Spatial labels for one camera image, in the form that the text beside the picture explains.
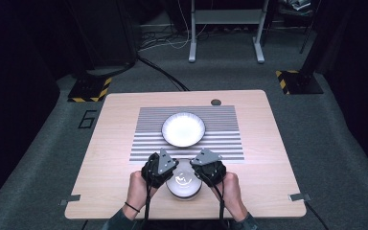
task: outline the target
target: white bowl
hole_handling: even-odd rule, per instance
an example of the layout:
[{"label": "white bowl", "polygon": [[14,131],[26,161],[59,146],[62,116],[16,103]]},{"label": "white bowl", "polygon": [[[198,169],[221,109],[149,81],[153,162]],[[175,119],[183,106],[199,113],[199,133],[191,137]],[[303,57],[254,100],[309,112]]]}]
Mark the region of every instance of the white bowl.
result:
[{"label": "white bowl", "polygon": [[168,143],[184,148],[201,140],[205,133],[205,125],[195,114],[180,112],[169,117],[161,131]]},{"label": "white bowl", "polygon": [[173,176],[167,182],[167,188],[178,199],[191,200],[201,190],[202,181],[194,175],[189,159],[179,159]]}]

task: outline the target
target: striped mat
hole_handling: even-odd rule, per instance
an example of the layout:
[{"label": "striped mat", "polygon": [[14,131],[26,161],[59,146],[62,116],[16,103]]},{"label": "striped mat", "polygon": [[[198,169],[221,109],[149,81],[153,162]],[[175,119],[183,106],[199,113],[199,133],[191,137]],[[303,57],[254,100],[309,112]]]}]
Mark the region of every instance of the striped mat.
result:
[{"label": "striped mat", "polygon": [[[161,133],[166,119],[179,112],[194,113],[202,119],[206,127],[202,139],[188,148],[170,145]],[[242,141],[235,107],[231,105],[141,107],[129,163],[145,164],[149,156],[159,152],[160,148],[177,159],[192,159],[202,149],[208,149],[220,154],[223,163],[243,163]]]}]

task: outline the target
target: metal stand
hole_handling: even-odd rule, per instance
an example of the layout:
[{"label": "metal stand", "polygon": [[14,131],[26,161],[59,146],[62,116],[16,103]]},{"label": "metal stand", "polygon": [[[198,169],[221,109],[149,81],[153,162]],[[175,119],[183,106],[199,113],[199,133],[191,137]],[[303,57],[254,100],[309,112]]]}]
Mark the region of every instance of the metal stand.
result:
[{"label": "metal stand", "polygon": [[[317,14],[321,0],[315,10]],[[317,63],[322,58],[330,42],[330,37],[338,25],[327,27],[325,32],[318,34],[310,47],[310,52],[299,71],[276,71],[280,86],[285,94],[323,94],[321,86],[313,76]]]},{"label": "metal stand", "polygon": [[268,0],[258,10],[200,10],[196,11],[195,0],[191,2],[191,47],[188,61],[196,62],[196,24],[259,24],[258,33],[253,37],[258,63],[265,63],[261,46],[262,30],[265,23]]}]

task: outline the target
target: metal bracket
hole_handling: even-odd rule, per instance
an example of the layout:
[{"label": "metal bracket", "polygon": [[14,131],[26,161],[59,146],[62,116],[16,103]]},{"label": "metal bracket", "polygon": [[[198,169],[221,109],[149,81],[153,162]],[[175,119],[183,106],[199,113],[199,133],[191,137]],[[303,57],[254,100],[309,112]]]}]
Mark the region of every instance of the metal bracket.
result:
[{"label": "metal bracket", "polygon": [[210,150],[203,149],[194,159],[191,160],[193,165],[207,165],[222,159],[221,155],[218,155]]},{"label": "metal bracket", "polygon": [[296,201],[303,199],[304,201],[310,201],[312,200],[311,196],[309,194],[295,194],[295,195],[288,195],[289,200]]},{"label": "metal bracket", "polygon": [[79,201],[81,198],[81,195],[69,195],[67,199],[62,199],[58,206],[65,206],[68,202],[72,201]]},{"label": "metal bracket", "polygon": [[163,174],[174,166],[175,161],[167,154],[167,152],[163,148],[160,149],[158,173]]}]

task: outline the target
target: white plate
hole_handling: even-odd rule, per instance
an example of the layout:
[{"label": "white plate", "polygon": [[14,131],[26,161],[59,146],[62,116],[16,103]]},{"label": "white plate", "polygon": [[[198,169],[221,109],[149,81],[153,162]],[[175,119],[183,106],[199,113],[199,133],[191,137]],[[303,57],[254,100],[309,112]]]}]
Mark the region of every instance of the white plate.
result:
[{"label": "white plate", "polygon": [[189,147],[204,136],[205,125],[195,114],[180,112],[169,117],[161,131],[164,139],[171,145]]}]

